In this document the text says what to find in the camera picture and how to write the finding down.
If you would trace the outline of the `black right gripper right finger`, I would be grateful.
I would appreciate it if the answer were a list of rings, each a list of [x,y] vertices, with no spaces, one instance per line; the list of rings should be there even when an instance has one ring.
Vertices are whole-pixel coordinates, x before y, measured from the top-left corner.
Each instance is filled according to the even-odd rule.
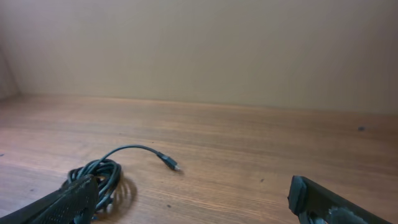
[[[292,177],[289,209],[301,224],[382,224],[388,221],[357,206],[316,182]]]

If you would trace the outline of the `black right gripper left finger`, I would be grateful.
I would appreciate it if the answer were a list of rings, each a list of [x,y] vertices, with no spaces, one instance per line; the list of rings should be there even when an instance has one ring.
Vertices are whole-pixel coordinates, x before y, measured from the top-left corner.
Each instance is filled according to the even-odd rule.
[[[10,224],[90,224],[99,188],[93,175],[66,184],[45,197],[1,218]]]

